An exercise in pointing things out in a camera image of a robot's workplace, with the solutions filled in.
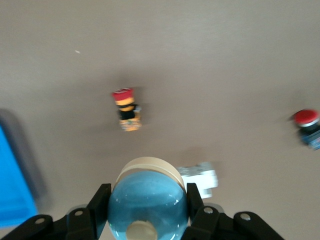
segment blue sphere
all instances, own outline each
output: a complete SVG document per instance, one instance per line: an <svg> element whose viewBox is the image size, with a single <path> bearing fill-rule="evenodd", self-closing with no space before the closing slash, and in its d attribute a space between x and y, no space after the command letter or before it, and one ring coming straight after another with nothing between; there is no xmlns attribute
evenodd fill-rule
<svg viewBox="0 0 320 240"><path fill-rule="evenodd" d="M186 193L159 172L140 171L124 177L109 199L109 226L117 240L126 240L128 227L136 221L150 223L157 240L179 240L188 224Z"/></svg>

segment red cap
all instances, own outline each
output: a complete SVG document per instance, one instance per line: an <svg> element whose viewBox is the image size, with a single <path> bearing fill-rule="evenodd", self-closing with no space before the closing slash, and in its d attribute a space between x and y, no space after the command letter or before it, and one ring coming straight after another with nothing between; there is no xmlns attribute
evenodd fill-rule
<svg viewBox="0 0 320 240"><path fill-rule="evenodd" d="M294 121L301 127L308 127L319 121L319 114L315 110L304 109L294 115Z"/></svg>
<svg viewBox="0 0 320 240"><path fill-rule="evenodd" d="M112 93L114 100L120 101L127 98L134 97L134 90L132 88L121 88Z"/></svg>

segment beige table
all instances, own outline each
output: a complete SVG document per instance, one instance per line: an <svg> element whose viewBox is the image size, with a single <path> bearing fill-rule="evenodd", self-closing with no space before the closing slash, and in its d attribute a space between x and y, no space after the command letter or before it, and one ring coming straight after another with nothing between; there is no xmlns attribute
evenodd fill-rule
<svg viewBox="0 0 320 240"><path fill-rule="evenodd" d="M0 2L0 107L22 122L55 220L130 160L212 161L210 202L288 240L320 238L320 151L288 118L320 110L320 2ZM143 127L110 93L134 87ZM2 230L0 236L8 232ZM101 239L112 239L106 227Z"/></svg>

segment yellow stripe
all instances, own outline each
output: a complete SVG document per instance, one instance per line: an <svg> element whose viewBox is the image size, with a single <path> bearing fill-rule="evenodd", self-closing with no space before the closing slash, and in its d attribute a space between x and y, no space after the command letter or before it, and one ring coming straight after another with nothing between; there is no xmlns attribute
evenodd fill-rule
<svg viewBox="0 0 320 240"><path fill-rule="evenodd" d="M134 108L135 106L127 106L125 108L119 108L119 110L122 112L129 112L129 111L132 111Z"/></svg>
<svg viewBox="0 0 320 240"><path fill-rule="evenodd" d="M132 104L134 101L135 99L133 97L128 97L123 100L115 101L115 104L117 104L118 106L123 106L123 105Z"/></svg>

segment screw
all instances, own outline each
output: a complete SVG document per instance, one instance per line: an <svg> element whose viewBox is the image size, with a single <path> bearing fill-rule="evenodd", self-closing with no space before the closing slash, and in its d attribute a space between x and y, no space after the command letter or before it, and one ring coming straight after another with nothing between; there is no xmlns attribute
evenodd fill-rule
<svg viewBox="0 0 320 240"><path fill-rule="evenodd" d="M45 219L43 217L38 218L34 223L35 224L42 224L45 221Z"/></svg>
<svg viewBox="0 0 320 240"><path fill-rule="evenodd" d="M75 216L80 216L80 215L82 215L83 213L84 213L84 211L79 210L79 211L76 211L76 212L74 213L74 215L75 215Z"/></svg>
<svg viewBox="0 0 320 240"><path fill-rule="evenodd" d="M243 220L246 220L246 221L250 221L251 220L251 217L246 213L241 213L240 214L240 218L242 218Z"/></svg>
<svg viewBox="0 0 320 240"><path fill-rule="evenodd" d="M206 213L206 214L213 214L214 213L214 211L213 211L213 209L211 208L211 207L205 207L204 209L203 209L203 211Z"/></svg>

